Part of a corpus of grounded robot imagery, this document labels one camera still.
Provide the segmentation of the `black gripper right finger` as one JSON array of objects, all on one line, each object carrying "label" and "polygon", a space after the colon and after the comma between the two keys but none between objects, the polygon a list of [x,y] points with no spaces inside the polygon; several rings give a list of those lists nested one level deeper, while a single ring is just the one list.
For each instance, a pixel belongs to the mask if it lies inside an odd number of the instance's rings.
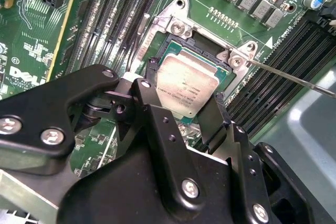
[{"label": "black gripper right finger", "polygon": [[266,143],[253,145],[214,93],[197,115],[209,154],[230,168],[234,223],[315,223],[310,194],[294,171]]}]

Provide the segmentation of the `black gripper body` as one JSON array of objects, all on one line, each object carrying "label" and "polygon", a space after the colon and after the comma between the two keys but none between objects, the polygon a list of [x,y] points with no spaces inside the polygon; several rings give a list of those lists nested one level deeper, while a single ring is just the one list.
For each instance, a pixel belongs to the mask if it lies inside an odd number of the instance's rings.
[{"label": "black gripper body", "polygon": [[[235,206],[231,168],[210,155],[189,148],[206,205],[191,223],[247,223]],[[180,223],[162,205],[146,146],[77,181],[59,205],[58,223]]]}]

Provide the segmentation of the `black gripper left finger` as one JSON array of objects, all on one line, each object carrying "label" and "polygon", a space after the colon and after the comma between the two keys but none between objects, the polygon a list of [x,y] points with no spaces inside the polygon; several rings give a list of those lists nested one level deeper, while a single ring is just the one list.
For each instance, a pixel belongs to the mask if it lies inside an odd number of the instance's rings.
[{"label": "black gripper left finger", "polygon": [[[167,210],[201,210],[206,193],[171,111],[162,107],[154,84],[136,78],[129,94],[116,92],[120,79],[103,65],[92,65],[62,78],[1,101],[1,148],[19,154],[2,168],[36,175],[53,175],[64,166],[75,146],[75,133],[93,119],[111,116],[128,129],[121,142],[123,162],[133,143],[144,143],[152,156],[152,169],[163,206]],[[95,116],[86,110],[70,112],[73,105],[87,106],[102,95],[110,109]]]}]

